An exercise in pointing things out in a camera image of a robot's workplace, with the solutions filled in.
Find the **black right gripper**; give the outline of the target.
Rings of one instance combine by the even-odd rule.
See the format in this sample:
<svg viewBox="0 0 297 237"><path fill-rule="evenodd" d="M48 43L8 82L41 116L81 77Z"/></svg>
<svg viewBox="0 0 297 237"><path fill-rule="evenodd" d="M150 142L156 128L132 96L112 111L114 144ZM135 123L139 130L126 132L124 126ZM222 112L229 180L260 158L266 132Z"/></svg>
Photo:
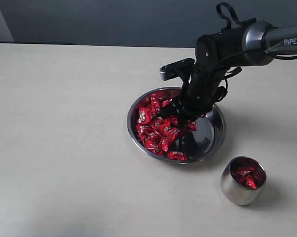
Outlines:
<svg viewBox="0 0 297 237"><path fill-rule="evenodd" d="M160 109L160 116L165 119L177 116L177 128L182 134L191 132L190 120L196 120L208 113L212 105L221 101L227 95L227 86L220 86L224 80L225 71L194 71L191 81L176 102L172 101Z"/></svg>

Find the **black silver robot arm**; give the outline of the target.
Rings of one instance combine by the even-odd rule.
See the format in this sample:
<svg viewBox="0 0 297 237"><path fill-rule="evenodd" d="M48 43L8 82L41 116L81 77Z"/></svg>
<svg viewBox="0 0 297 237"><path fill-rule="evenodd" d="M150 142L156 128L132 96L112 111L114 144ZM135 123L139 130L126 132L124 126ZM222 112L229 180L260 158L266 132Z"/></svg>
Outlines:
<svg viewBox="0 0 297 237"><path fill-rule="evenodd" d="M176 116L180 125L205 116L212 105L225 98L221 86L246 66L265 66L274 59L297 59L297 24L274 27L259 21L219 33L201 36L195 58L183 59L160 68L163 81L180 77L181 91L160 111L162 118Z"/></svg>

